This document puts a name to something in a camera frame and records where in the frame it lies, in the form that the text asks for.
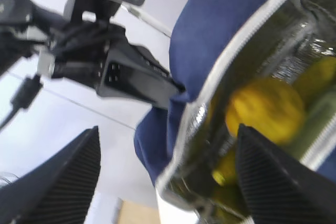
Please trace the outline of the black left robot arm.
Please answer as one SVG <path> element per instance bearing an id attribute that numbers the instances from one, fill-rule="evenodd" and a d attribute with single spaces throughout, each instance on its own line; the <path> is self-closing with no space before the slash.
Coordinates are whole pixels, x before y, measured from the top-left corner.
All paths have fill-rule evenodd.
<path id="1" fill-rule="evenodd" d="M 69 79 L 102 98 L 124 98 L 167 109 L 183 92 L 171 74 L 125 28 L 107 20 L 71 22 L 31 0 L 1 0 L 1 71 L 38 54 L 37 73 Z"/>

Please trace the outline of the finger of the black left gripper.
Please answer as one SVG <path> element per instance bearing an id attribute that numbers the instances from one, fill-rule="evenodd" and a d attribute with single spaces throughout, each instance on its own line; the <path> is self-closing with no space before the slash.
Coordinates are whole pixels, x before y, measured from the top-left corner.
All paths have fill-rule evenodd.
<path id="1" fill-rule="evenodd" d="M 127 98 L 167 109 L 170 98 L 179 88 L 170 80 L 148 70 L 139 70 L 111 61 L 105 67 L 98 85 L 98 96 Z"/>
<path id="2" fill-rule="evenodd" d="M 151 52 L 139 45 L 123 45 L 123 81 L 136 90 L 183 90 Z"/>

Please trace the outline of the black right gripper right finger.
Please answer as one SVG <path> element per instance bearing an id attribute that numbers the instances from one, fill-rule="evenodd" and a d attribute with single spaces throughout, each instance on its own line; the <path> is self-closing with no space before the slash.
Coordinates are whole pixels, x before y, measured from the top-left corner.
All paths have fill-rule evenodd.
<path id="1" fill-rule="evenodd" d="M 235 168 L 254 223 L 335 223 L 335 183 L 243 124 Z"/>

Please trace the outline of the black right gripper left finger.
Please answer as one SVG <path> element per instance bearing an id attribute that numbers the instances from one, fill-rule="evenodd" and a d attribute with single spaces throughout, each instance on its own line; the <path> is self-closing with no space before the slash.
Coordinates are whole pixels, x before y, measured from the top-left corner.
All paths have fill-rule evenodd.
<path id="1" fill-rule="evenodd" d="M 1 223 L 84 223 L 100 170 L 99 128 L 95 126 L 1 188 Z"/>

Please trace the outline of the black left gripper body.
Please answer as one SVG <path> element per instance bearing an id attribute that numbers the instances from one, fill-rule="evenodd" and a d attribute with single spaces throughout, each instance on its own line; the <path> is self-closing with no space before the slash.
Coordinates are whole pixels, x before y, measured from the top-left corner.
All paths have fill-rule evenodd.
<path id="1" fill-rule="evenodd" d="M 97 95 L 124 95 L 105 81 L 110 46 L 125 39 L 123 27 L 107 22 L 53 27 L 49 44 L 39 53 L 37 74 L 48 79 L 69 79 L 94 89 Z"/>

